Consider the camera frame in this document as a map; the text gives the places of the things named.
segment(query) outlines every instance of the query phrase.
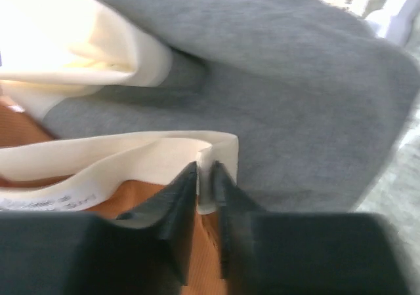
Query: white fabric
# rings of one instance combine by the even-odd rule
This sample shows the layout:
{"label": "white fabric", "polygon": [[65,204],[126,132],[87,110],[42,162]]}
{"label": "white fabric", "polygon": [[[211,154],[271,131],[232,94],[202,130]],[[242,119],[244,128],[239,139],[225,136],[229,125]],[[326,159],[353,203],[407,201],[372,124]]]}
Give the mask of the white fabric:
{"label": "white fabric", "polygon": [[209,178],[220,161],[233,179],[238,139],[212,131],[135,132],[56,140],[0,149],[0,176],[13,181],[67,176],[49,187],[1,188],[0,210],[85,210],[107,199],[126,180],[169,184],[188,164],[198,164],[199,212],[215,210]]}
{"label": "white fabric", "polygon": [[[97,0],[0,0],[0,7],[3,94],[35,118],[103,85],[158,86],[171,69],[168,47]],[[21,88],[43,102],[32,106]]]}

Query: gray fabric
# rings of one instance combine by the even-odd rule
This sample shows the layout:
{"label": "gray fabric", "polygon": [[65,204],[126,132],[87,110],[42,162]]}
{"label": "gray fabric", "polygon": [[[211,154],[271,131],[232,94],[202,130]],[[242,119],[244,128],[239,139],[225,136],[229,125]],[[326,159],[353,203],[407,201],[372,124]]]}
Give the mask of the gray fabric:
{"label": "gray fabric", "polygon": [[196,88],[106,87],[45,118],[65,138],[222,130],[238,182],[272,210],[349,209],[389,154],[417,92],[413,62],[318,0],[102,0],[207,67]]}
{"label": "gray fabric", "polygon": [[396,228],[402,241],[396,246],[408,252],[404,267],[413,294],[420,294],[420,96],[393,153],[389,166],[356,211],[380,213]]}
{"label": "gray fabric", "polygon": [[198,90],[207,75],[206,67],[201,60],[173,49],[172,66],[166,80],[160,87],[174,89]]}

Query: orange fabric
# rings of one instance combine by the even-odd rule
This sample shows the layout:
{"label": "orange fabric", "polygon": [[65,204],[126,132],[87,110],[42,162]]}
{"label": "orange fabric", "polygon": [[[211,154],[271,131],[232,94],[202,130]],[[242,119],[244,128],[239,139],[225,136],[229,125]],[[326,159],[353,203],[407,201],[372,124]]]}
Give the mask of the orange fabric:
{"label": "orange fabric", "polygon": [[[0,147],[21,146],[49,140],[53,140],[51,135],[48,135],[30,117],[24,113],[14,112],[6,106],[4,100],[0,99]],[[0,186],[41,187],[66,178],[68,176],[27,182],[10,182],[0,178]],[[127,180],[117,188],[111,198],[88,210],[106,218],[114,218],[141,204],[162,188],[164,188],[162,185]],[[188,285],[182,288],[181,295],[227,294],[226,283],[219,278],[221,273],[217,245],[217,215],[213,213],[200,216],[196,213]]]}

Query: clothing tag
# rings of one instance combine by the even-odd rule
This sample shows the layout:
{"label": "clothing tag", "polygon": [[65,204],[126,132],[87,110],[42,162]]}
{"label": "clothing tag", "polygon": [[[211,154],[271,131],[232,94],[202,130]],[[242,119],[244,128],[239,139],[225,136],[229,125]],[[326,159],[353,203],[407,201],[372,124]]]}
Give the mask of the clothing tag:
{"label": "clothing tag", "polygon": [[109,196],[93,181],[33,199],[0,198],[0,211],[80,211],[104,202]]}

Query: white strap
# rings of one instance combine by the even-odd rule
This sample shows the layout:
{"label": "white strap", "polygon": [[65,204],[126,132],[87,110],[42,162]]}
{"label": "white strap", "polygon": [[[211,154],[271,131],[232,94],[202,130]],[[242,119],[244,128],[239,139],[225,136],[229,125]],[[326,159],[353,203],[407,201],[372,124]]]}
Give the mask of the white strap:
{"label": "white strap", "polygon": [[0,175],[8,180],[73,175],[38,189],[0,188],[0,209],[85,210],[109,199],[126,180],[167,185],[192,161],[199,169],[199,212],[208,214],[215,210],[209,193],[213,161],[236,178],[238,139],[232,134],[136,132],[0,149]]}

